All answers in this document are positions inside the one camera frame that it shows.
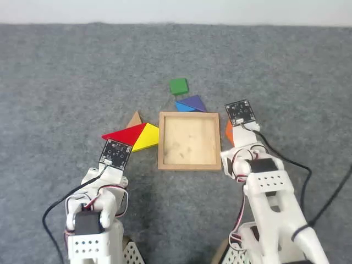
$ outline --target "red triangle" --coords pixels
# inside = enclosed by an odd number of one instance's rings
[[[112,139],[133,146],[139,138],[140,134],[142,133],[146,124],[147,123],[131,126],[130,128],[102,135],[101,137],[105,140]]]

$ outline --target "circuit board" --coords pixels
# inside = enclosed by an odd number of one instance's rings
[[[119,141],[108,139],[100,155],[99,162],[104,163],[106,160],[108,160],[111,162],[111,167],[123,171],[130,157],[131,150],[132,146],[129,146]]]
[[[255,121],[254,112],[248,100],[225,104],[225,109],[233,127]]]

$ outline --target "robotic arm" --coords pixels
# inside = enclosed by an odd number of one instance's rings
[[[107,140],[99,169],[90,168],[82,184],[100,177],[65,200],[65,239],[71,264],[128,263],[118,217],[125,214],[128,206],[128,180],[123,169],[130,151],[131,146]],[[124,197],[126,203],[120,212]],[[143,263],[137,248],[134,251],[133,261]]]
[[[230,246],[233,241],[240,242],[252,264],[328,264],[312,228],[304,229],[292,241],[294,232],[307,221],[283,162],[270,155],[256,138],[254,131],[259,131],[259,125],[249,102],[229,104],[226,109],[233,125],[235,147],[221,153],[224,171],[245,183],[243,192],[255,219],[240,227],[236,223],[229,236]]]

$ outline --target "white wall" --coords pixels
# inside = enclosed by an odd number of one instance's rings
[[[352,0],[0,0],[0,23],[352,26]]]

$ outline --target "blue triangle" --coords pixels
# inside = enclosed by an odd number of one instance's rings
[[[192,112],[195,109],[193,107],[185,106],[179,102],[175,102],[178,112]]]
[[[190,96],[190,97],[188,97],[186,99],[180,100],[178,102],[183,104],[183,105],[186,105],[186,106],[192,107],[194,109],[197,109],[200,112],[207,112],[206,109],[205,109],[205,106],[204,106],[204,104],[202,102],[202,99],[200,98],[199,95],[193,95],[193,96]]]

